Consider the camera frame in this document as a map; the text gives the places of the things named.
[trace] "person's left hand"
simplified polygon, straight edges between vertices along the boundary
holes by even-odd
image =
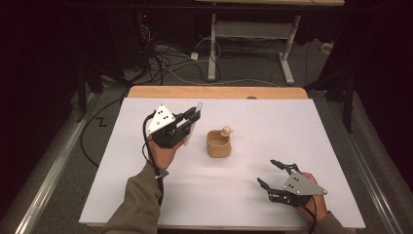
[[[166,170],[169,167],[175,157],[176,150],[185,142],[185,139],[177,143],[173,148],[161,148],[152,140],[151,136],[148,137],[148,144],[158,168]]]

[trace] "gray carpet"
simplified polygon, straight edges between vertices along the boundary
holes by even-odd
[[[319,77],[319,73],[327,59],[327,56],[319,51],[320,45],[321,42],[315,41],[304,46],[293,46],[289,63],[296,80],[295,86],[304,86],[317,80]],[[282,49],[282,42],[276,42],[266,49],[245,47],[242,54],[240,54],[240,48],[232,45],[227,45],[227,47],[232,47],[232,49],[228,48],[224,50],[225,47],[223,47],[221,59],[218,60],[221,73],[219,82],[254,79],[270,82],[276,86],[285,86],[282,71],[280,70],[278,59],[274,53]],[[168,58],[171,63],[186,60],[186,58],[172,56],[168,56]],[[204,84],[205,82],[200,78],[199,69],[201,69],[203,76],[206,78],[207,63],[193,63],[198,64],[200,68],[197,66],[186,66],[176,70],[175,74],[179,78],[168,74],[164,77],[164,85],[191,85],[187,82]],[[173,70],[180,66],[182,66],[182,64],[171,67],[170,69]],[[127,74],[128,76],[133,76],[135,73],[132,69],[129,69],[127,70]],[[142,79],[142,81],[145,80],[149,80],[149,76]],[[267,83],[252,80],[222,85],[269,86]],[[121,98],[124,91],[125,88],[123,87],[107,83],[105,91],[98,98],[97,106],[93,112],[97,113],[97,111],[104,108],[111,101]],[[336,117],[337,110],[340,111],[342,109],[342,103],[327,102],[323,96],[323,92],[309,92],[309,96],[315,101],[321,121],[324,124],[327,135],[367,225],[366,229],[358,230],[357,233],[409,233],[413,228],[413,216],[412,213],[410,213],[413,209],[413,196],[387,154],[380,139],[378,139],[373,126],[371,126],[368,121],[368,117],[365,116],[362,103],[357,97],[357,94],[355,95],[354,112],[352,116],[354,133],[351,135],[351,138],[357,143],[359,153],[361,153],[368,162],[371,173],[385,195],[386,201],[388,201],[388,205],[398,221],[401,232],[388,231],[389,227],[386,222],[383,221],[383,215],[377,210],[377,204],[375,203],[374,196],[372,196],[372,191],[370,191],[366,185],[368,183],[364,180],[362,170],[357,165],[357,157],[359,157],[359,155],[355,153],[354,148],[349,144],[349,135],[343,130],[342,123]],[[102,117],[102,119],[92,119],[85,130],[83,135],[85,151],[91,159],[97,163],[99,163],[106,143],[110,138],[119,109],[120,103],[113,103],[96,116]],[[72,116],[68,119],[68,122],[73,122],[74,119],[75,117]],[[57,136],[54,144],[64,144],[64,133],[70,132],[71,130],[69,127],[67,128],[68,129],[65,129],[63,127],[63,136]],[[39,162],[29,181],[13,203],[12,208],[1,221],[0,233],[15,233],[25,211],[52,165],[55,159],[54,155],[56,155],[56,153],[51,149]],[[94,181],[95,173],[96,167],[85,157],[78,140],[71,151],[69,160],[56,189],[38,220],[33,233],[97,233],[98,228],[91,228],[78,222]],[[224,231],[209,231],[208,233],[223,232]],[[160,233],[184,232],[161,230]],[[202,233],[202,231],[185,233]]]

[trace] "white desk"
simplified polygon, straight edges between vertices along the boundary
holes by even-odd
[[[272,5],[295,5],[295,6],[343,6],[344,0],[197,0],[200,2],[219,3],[247,3],[247,4],[272,4]],[[212,14],[210,33],[210,52],[208,63],[208,76],[210,81],[215,80],[216,66],[216,37],[243,37],[264,39],[286,39],[285,48],[279,53],[285,81],[288,85],[294,84],[291,69],[288,65],[288,55],[297,32],[300,16],[295,16],[292,23],[268,23],[268,22],[245,22],[245,21],[218,21],[216,14]]]
[[[83,209],[81,223],[103,225],[122,203],[127,179],[136,175],[145,163],[141,155],[143,119],[160,103],[177,114],[202,101],[201,119],[190,143],[179,149],[169,167],[170,175],[165,178],[160,227],[305,229],[305,220],[294,208],[271,203],[267,192],[256,181],[261,177],[270,186],[282,188],[288,174],[273,166],[271,159],[285,164],[296,163],[302,172],[314,174],[319,184],[328,190],[325,196],[328,208],[343,225],[365,227],[312,100],[304,97],[217,99],[213,98],[214,90],[231,89],[202,87],[194,90],[198,95],[209,93],[209,97],[125,99]],[[288,91],[283,88],[261,90],[275,94]],[[225,125],[235,130],[233,151],[228,158],[210,158],[207,132]]]

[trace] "tan container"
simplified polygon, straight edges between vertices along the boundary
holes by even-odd
[[[220,130],[213,130],[206,135],[207,154],[212,158],[225,158],[231,153],[231,139],[222,136]]]

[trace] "metal desk leg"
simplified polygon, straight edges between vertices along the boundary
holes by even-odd
[[[208,81],[215,80],[215,38],[216,38],[216,14],[212,14],[212,22],[210,25],[210,53],[209,53],[209,63],[207,69],[207,79]]]
[[[279,53],[280,63],[282,65],[282,72],[284,73],[285,81],[288,85],[294,84],[294,79],[292,78],[291,70],[289,69],[288,65],[288,54],[291,50],[292,43],[294,42],[295,33],[297,32],[298,23],[300,22],[301,16],[296,16],[294,18],[294,23],[292,24],[289,33],[288,39],[285,44],[285,51],[284,53]]]

